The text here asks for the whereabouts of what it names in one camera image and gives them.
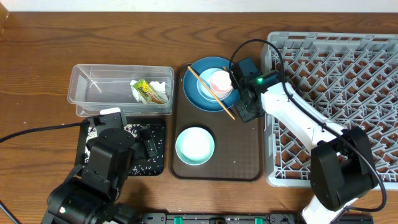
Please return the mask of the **green yellow snack wrapper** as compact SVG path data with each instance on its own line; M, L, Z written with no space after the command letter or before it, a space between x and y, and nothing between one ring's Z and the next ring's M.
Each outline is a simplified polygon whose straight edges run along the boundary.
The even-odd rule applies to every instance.
M132 87L141 95L144 103L164 104L163 99L144 79L135 82Z

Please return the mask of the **white rice grains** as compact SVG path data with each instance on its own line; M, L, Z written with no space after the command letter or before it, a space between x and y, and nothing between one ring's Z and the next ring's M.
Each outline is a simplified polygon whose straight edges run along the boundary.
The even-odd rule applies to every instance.
M139 130L150 126L157 149L157 156L150 159L135 160L129 175L131 176L156 176L164 169L165 126L163 124L127 124L124 129L134 137L138 137Z

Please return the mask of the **mint green bowl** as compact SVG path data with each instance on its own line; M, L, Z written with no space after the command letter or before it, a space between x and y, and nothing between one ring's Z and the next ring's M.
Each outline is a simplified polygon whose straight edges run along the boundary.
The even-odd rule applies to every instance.
M175 142L178 158L187 165L206 163L215 151L215 140L204 128L191 127L183 130Z

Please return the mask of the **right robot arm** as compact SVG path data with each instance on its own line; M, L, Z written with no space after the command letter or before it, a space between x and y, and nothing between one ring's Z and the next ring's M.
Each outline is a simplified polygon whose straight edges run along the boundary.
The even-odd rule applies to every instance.
M310 151L310 185L314 196L302 210L303 223L332 223L344 209L378 185L368 135L347 129L310 106L275 70L267 75L251 58L230 68L235 102L247 123L265 114L282 122Z

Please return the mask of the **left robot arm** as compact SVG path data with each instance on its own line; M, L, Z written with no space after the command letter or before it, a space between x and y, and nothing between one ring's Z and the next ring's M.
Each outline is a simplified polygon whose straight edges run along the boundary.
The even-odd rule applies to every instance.
M164 126L162 119L122 112L86 118L81 134L94 127L97 135L81 144L74 168L49 195L43 223L140 223L141 214L117 200L134 163L157 156Z

